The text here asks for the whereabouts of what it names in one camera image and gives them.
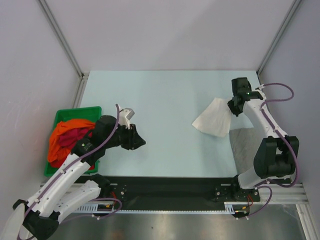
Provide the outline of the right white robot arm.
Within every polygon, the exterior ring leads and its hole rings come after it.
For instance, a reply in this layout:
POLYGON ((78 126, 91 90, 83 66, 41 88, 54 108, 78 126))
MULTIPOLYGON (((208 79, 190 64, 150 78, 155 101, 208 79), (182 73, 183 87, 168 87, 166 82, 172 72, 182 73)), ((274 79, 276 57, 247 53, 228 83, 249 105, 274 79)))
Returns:
POLYGON ((275 184, 283 188, 293 187, 299 178, 299 140, 289 136, 276 123, 267 108, 268 99, 263 92, 266 85, 252 89, 246 77, 232 79, 233 97, 227 106, 235 116, 245 114, 261 135, 261 143, 253 159, 253 166, 236 175, 230 186, 231 197, 245 201, 249 194, 265 184, 275 184))

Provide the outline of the white printed t-shirt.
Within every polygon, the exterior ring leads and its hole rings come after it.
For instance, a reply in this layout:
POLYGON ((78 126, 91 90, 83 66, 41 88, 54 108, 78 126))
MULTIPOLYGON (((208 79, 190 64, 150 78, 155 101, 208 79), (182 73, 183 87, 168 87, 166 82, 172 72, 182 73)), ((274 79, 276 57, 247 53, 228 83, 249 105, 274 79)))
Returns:
POLYGON ((227 105, 228 99, 214 98, 207 108, 193 121, 192 126, 198 131, 224 138, 230 130, 252 128, 248 117, 236 117, 227 105))

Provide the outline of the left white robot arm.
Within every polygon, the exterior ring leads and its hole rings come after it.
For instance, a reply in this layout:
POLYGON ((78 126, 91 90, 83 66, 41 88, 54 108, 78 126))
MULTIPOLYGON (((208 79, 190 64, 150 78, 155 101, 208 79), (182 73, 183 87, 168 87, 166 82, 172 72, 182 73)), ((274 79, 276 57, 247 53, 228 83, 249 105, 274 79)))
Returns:
POLYGON ((130 122, 134 114, 131 108, 124 108, 117 112, 116 117, 102 115, 94 128, 75 143, 64 163, 47 183, 28 200, 16 201, 13 208, 24 209, 23 220, 19 220, 18 225, 28 230, 32 238, 47 240, 78 207, 112 195, 110 182, 100 174, 91 176, 74 192, 66 192, 105 155, 107 149, 122 147, 136 150, 146 144, 139 136, 136 125, 130 122))

